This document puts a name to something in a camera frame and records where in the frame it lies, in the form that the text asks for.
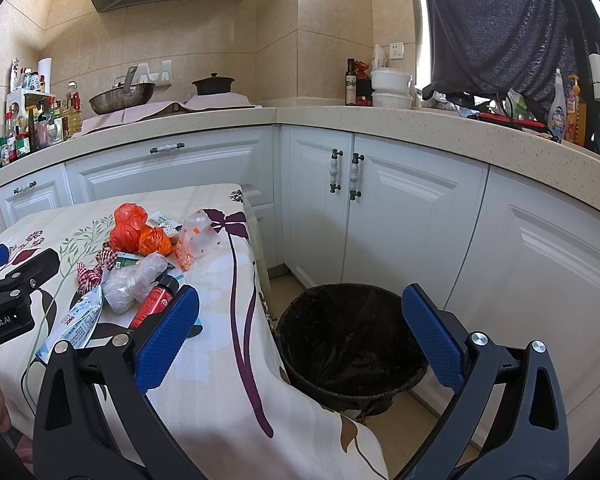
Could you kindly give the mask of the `light blue tube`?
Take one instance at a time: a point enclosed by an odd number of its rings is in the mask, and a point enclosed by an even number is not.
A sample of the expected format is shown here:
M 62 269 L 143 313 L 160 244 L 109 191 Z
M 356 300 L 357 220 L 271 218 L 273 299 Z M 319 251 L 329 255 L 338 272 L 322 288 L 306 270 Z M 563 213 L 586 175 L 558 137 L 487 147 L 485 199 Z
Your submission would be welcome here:
M 44 364 L 59 341 L 68 341 L 75 349 L 84 349 L 91 340 L 102 314 L 102 286 L 87 292 L 54 326 L 46 341 L 35 352 Z

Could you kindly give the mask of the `clear plastic wrap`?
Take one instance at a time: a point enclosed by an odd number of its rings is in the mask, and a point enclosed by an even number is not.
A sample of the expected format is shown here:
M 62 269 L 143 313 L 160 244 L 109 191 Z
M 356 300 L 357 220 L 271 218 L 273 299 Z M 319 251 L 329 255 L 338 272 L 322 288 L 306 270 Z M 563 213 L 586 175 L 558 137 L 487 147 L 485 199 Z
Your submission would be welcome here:
M 122 315 L 136 302 L 143 302 L 168 265 L 165 256 L 153 252 L 135 266 L 111 270 L 102 283 L 102 293 L 110 309 Z

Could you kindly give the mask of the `red plastic bag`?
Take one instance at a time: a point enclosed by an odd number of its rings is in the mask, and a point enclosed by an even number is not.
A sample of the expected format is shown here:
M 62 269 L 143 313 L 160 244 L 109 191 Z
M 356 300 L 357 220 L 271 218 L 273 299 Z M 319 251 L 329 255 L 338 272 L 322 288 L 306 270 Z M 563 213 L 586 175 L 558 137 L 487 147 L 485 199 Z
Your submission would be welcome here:
M 146 224 L 148 213 L 137 204 L 125 203 L 114 211 L 114 228 L 109 245 L 114 252 L 136 252 L 140 244 L 140 230 Z

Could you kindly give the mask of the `orange plastic bag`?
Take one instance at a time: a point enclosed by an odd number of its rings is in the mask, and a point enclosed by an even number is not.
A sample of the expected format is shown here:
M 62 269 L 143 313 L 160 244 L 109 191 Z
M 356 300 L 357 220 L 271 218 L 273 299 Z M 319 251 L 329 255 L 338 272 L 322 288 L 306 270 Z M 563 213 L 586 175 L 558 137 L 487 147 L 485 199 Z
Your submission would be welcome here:
M 158 254 L 166 257 L 173 252 L 170 237 L 166 235 L 163 228 L 145 224 L 140 228 L 137 252 L 141 256 L 148 256 L 154 252 L 158 252 Z

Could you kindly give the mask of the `red black-capped bottle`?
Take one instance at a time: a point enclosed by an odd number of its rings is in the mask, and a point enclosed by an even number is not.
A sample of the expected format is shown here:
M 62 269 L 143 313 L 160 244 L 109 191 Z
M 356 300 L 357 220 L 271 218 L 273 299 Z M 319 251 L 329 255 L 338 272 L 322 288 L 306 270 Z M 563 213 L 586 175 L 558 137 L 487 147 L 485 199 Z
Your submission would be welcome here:
M 132 319 L 129 329 L 136 330 L 149 315 L 162 312 L 180 288 L 180 283 L 170 274 L 162 274 L 155 282 Z

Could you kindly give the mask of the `clear orange-print plastic bag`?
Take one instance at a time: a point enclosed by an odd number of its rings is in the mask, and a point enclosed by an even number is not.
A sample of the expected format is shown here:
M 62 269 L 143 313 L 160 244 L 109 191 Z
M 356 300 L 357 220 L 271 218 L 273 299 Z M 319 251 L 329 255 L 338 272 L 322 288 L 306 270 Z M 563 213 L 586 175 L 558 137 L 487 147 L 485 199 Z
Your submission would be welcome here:
M 220 236 L 213 229 L 212 220 L 203 210 L 198 210 L 185 219 L 174 254 L 181 270 L 186 272 L 195 260 L 210 254 L 220 245 Z

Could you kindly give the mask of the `white green-print tube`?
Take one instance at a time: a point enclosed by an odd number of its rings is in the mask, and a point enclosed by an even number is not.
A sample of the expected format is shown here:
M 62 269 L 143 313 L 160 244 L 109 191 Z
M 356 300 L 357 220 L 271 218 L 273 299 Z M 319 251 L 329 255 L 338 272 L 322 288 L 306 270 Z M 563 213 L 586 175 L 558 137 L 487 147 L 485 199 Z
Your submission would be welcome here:
M 169 216 L 166 216 L 160 211 L 155 211 L 150 214 L 147 218 L 148 226 L 153 228 L 160 228 L 164 234 L 170 238 L 170 240 L 176 240 L 180 235 L 182 225 L 180 222 L 173 220 Z

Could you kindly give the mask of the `black trash bin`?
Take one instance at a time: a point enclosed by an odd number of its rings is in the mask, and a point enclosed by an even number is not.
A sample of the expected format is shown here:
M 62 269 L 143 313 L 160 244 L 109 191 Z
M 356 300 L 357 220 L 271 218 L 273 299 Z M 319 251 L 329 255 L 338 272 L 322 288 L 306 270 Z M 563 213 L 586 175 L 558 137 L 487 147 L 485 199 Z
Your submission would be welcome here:
M 428 368 L 401 297 L 372 285 L 305 290 L 279 318 L 274 339 L 291 385 L 356 419 L 388 411 Z

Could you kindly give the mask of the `white condiment rack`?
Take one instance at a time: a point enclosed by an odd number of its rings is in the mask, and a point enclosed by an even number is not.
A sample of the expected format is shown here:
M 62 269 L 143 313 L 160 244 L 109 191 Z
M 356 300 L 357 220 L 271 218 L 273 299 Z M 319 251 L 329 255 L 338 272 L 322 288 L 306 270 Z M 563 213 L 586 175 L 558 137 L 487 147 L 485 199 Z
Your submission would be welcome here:
M 54 105 L 52 94 L 26 89 L 9 92 L 5 105 L 9 116 L 7 135 L 15 159 L 49 148 L 57 141 Z

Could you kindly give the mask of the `cooking oil bottle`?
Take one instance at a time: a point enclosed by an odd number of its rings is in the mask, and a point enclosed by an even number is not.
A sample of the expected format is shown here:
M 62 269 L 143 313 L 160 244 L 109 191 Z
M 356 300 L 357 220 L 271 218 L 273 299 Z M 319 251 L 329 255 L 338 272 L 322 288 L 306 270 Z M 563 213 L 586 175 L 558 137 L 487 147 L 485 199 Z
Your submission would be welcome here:
M 82 130 L 82 104 L 78 90 L 78 83 L 75 80 L 70 80 L 66 94 L 66 110 L 67 110 L 67 133 L 71 138 Z

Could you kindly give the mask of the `floral tablecloth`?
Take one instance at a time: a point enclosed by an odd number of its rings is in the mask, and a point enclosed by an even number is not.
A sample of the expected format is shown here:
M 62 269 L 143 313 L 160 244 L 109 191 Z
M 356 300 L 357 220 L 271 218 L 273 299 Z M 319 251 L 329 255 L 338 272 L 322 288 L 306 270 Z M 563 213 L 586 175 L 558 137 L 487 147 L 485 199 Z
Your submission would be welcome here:
M 381 445 L 365 426 L 322 408 L 289 382 L 268 322 L 268 274 L 258 222 L 235 183 L 132 194 L 175 221 L 208 214 L 219 239 L 182 273 L 200 299 L 200 334 L 187 339 L 148 394 L 183 451 L 211 479 L 383 479 Z M 38 348 L 79 299 L 123 197 L 29 214 L 0 234 L 19 266 L 44 249 L 56 276 L 32 298 L 34 329 L 0 347 L 0 381 L 15 428 L 34 433 L 45 367 Z

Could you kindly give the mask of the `steel wok pan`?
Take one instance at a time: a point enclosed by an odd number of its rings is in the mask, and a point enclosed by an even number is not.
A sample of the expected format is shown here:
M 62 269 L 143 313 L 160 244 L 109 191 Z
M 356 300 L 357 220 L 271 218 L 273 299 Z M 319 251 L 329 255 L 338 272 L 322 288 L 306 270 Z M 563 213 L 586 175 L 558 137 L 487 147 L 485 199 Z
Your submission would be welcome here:
M 123 84 L 93 96 L 89 101 L 92 111 L 97 115 L 106 115 L 119 110 L 147 104 L 155 91 L 153 82 L 138 82 L 133 79 L 137 66 L 132 65 L 125 74 Z

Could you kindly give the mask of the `white paper towel roll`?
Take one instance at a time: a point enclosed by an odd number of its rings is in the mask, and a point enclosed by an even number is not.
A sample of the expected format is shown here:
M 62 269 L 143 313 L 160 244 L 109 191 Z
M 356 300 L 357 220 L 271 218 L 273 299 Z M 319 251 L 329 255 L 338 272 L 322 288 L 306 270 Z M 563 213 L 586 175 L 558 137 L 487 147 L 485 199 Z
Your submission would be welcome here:
M 50 92 L 52 84 L 52 59 L 41 58 L 38 61 L 38 81 L 40 82 L 40 90 L 44 93 Z

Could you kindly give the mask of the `pink stove cover cloth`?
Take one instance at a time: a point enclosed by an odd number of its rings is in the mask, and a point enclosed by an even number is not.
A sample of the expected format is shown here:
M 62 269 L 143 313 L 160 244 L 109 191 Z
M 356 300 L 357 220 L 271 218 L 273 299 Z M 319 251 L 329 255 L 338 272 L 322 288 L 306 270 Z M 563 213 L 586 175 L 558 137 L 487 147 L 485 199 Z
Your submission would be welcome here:
M 252 104 L 243 94 L 225 92 L 211 96 L 193 96 L 188 101 L 157 101 L 118 110 L 117 112 L 85 119 L 82 129 L 76 136 L 86 136 L 91 132 L 115 126 L 134 124 L 145 119 L 182 114 L 211 112 L 212 110 L 241 110 L 242 108 L 259 108 Z

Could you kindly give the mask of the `black cooking pot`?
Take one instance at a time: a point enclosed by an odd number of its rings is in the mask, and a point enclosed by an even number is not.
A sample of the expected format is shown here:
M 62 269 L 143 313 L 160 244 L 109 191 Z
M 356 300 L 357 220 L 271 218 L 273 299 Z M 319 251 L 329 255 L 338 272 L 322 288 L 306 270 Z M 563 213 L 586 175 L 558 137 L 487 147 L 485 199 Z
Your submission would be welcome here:
M 234 81 L 235 79 L 232 77 L 212 73 L 209 77 L 195 80 L 193 85 L 198 96 L 212 96 L 212 94 L 230 93 Z

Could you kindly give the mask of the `white spray bottle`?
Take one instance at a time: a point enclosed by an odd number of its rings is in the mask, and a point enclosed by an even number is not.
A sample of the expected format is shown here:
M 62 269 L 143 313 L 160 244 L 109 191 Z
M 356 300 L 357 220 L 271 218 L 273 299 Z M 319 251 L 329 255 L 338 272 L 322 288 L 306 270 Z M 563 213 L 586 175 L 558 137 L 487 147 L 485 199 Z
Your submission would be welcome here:
M 564 82 L 562 81 L 562 72 L 559 68 L 555 70 L 554 81 L 554 99 L 550 104 L 550 109 L 547 114 L 547 129 L 552 140 L 562 143 L 565 139 L 566 131 L 566 97 L 564 90 Z

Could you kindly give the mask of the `orange soap bottle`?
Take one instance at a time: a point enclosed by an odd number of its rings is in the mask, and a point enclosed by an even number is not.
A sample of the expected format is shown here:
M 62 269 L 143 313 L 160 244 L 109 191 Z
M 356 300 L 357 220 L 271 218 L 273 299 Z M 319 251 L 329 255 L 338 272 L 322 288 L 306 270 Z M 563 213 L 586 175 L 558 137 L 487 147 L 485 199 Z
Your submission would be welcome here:
M 576 74 L 568 76 L 566 107 L 567 125 L 565 139 L 583 148 L 585 146 L 586 133 L 586 103 L 581 96 L 579 77 Z

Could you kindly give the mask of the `dark oil bottle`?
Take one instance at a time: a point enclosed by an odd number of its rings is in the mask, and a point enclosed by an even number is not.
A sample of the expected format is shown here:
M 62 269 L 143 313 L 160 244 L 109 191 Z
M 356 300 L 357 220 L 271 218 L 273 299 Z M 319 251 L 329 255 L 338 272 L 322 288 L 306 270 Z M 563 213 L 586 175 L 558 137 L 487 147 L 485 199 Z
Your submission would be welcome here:
M 346 71 L 346 98 L 344 102 L 347 106 L 356 104 L 356 82 L 358 77 L 355 73 L 355 59 L 347 59 L 347 71 Z

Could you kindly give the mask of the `red seasoning package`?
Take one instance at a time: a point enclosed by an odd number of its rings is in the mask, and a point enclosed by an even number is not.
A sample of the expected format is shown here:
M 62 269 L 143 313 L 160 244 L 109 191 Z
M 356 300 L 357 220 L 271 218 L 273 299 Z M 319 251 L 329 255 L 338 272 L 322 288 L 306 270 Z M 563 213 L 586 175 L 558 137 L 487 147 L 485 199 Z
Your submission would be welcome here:
M 372 106 L 373 87 L 368 70 L 370 66 L 362 61 L 355 62 L 356 75 L 356 105 Z

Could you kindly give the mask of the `white stacked bowls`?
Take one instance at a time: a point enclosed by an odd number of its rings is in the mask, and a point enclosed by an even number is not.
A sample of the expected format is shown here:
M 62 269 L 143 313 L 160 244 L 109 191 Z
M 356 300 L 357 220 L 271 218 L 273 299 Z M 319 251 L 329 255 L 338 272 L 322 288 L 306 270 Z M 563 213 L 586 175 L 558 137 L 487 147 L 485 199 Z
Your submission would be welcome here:
M 412 107 L 412 76 L 403 70 L 381 67 L 370 73 L 373 107 L 409 110 Z

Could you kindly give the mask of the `dark hanging curtain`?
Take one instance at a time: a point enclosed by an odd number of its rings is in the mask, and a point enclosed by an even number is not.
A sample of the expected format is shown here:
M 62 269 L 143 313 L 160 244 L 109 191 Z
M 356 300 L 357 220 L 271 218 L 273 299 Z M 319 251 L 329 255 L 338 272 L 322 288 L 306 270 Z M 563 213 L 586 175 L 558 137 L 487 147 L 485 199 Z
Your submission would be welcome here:
M 505 96 L 515 90 L 542 108 L 554 76 L 575 73 L 591 89 L 588 57 L 600 54 L 592 0 L 427 0 L 434 92 Z

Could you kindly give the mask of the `white wall power strip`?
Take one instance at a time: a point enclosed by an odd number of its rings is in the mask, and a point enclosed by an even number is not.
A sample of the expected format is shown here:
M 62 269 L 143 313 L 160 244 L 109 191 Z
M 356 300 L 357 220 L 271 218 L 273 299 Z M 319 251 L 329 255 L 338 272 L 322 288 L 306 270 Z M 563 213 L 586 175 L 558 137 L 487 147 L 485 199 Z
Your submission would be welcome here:
M 166 87 L 173 84 L 172 61 L 162 60 L 159 69 L 154 72 L 150 69 L 148 63 L 138 63 L 132 83 L 146 84 L 146 82 L 150 82 L 156 87 Z

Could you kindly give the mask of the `white wall socket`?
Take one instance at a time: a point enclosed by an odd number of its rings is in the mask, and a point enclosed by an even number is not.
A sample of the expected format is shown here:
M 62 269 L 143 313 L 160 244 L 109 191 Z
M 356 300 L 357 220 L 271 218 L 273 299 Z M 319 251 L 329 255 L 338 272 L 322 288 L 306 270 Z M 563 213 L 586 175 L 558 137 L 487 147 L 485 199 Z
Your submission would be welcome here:
M 393 61 L 403 60 L 405 56 L 404 42 L 392 42 L 389 44 L 389 58 Z

